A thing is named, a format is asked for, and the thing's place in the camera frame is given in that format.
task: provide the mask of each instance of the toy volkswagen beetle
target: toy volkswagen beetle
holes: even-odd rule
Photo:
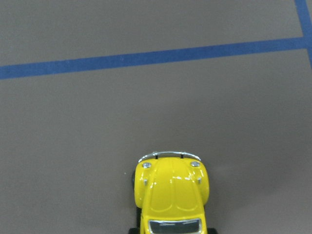
[[[136,228],[129,234],[216,234],[207,229],[209,179],[201,159],[187,152],[153,152],[133,174]]]

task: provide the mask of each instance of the windshield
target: windshield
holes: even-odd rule
[[[200,232],[200,219],[181,221],[149,221],[150,231],[154,234],[191,234]]]

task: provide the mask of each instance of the yellow toy car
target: yellow toy car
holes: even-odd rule
[[[133,174],[136,228],[129,234],[216,234],[207,229],[209,179],[201,159],[187,152],[153,152]]]

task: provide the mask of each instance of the blue tape line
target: blue tape line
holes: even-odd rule
[[[295,4],[303,31],[302,38],[255,41],[147,53],[8,65],[0,67],[0,79],[91,71],[197,59],[210,59],[225,56],[296,49],[308,50],[312,66],[312,24],[309,11],[305,0],[295,0]]]
[[[295,0],[304,39],[307,41],[307,50],[312,67],[312,23],[306,0]]]

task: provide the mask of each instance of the car hood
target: car hood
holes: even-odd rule
[[[143,204],[146,215],[188,217],[204,212],[191,161],[178,157],[155,160]]]

